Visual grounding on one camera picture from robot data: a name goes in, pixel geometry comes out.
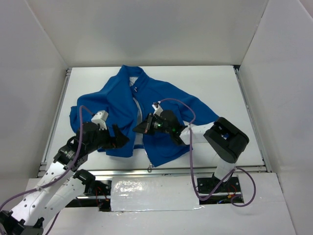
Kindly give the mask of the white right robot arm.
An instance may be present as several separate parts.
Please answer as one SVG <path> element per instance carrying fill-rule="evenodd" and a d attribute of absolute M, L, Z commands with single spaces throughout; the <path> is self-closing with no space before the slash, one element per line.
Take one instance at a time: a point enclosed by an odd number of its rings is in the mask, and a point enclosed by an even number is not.
<path fill-rule="evenodd" d="M 208 143 L 220 157 L 218 166 L 209 179 L 206 190 L 198 186 L 199 193 L 225 191 L 230 185 L 236 162 L 249 143 L 248 136 L 227 119 L 220 117 L 217 121 L 198 126 L 181 124 L 173 111 L 155 111 L 138 124 L 134 132 L 153 135 L 166 133 L 176 145 L 187 146 L 194 143 Z"/>

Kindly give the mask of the silver zipper pull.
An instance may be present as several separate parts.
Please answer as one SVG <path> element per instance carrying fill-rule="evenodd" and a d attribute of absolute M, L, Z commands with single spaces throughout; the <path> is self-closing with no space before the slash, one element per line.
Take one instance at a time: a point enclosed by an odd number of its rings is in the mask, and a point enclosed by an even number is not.
<path fill-rule="evenodd" d="M 147 168 L 148 173 L 151 173 L 151 172 L 152 172 L 152 168 L 153 168 L 153 167 L 154 167 L 153 164 L 150 163 L 149 166 L 148 166 L 148 168 Z"/>

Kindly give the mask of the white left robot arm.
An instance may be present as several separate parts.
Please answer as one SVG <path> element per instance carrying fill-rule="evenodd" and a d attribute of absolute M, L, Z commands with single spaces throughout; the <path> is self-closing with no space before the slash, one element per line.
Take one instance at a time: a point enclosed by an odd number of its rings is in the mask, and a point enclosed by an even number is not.
<path fill-rule="evenodd" d="M 113 131 L 111 136 L 103 124 L 84 122 L 76 135 L 58 150 L 39 183 L 23 193 L 24 199 L 9 211 L 1 210 L 0 233 L 42 235 L 44 226 L 77 196 L 107 196 L 106 185 L 80 166 L 100 148 L 122 148 L 129 142 L 116 124 Z"/>

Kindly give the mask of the blue zip-up fleece jacket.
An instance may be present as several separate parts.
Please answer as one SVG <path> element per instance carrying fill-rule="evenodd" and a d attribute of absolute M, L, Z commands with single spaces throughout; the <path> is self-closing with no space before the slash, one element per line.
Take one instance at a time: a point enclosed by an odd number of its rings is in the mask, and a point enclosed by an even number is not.
<path fill-rule="evenodd" d="M 99 77 L 89 74 L 83 79 L 91 90 L 77 99 L 69 114 L 70 126 L 74 132 L 79 128 L 79 107 L 84 105 L 89 111 L 100 110 L 108 112 L 106 121 L 109 131 L 117 124 L 129 142 L 120 149 L 100 149 L 102 156 L 113 159 L 130 159 L 141 154 L 137 168 L 151 164 L 157 167 L 175 160 L 189 151 L 189 146 L 178 146 L 170 135 L 157 132 L 154 135 L 144 135 L 140 143 L 136 143 L 136 133 L 139 115 L 146 118 L 153 111 L 152 103 L 161 101 L 162 108 L 172 110 L 179 123 L 192 122 L 194 125 L 204 125 L 216 121 L 219 117 L 197 97 L 188 94 L 171 83 L 155 80 L 149 77 L 140 67 L 123 65 L 112 73 L 101 73 Z"/>

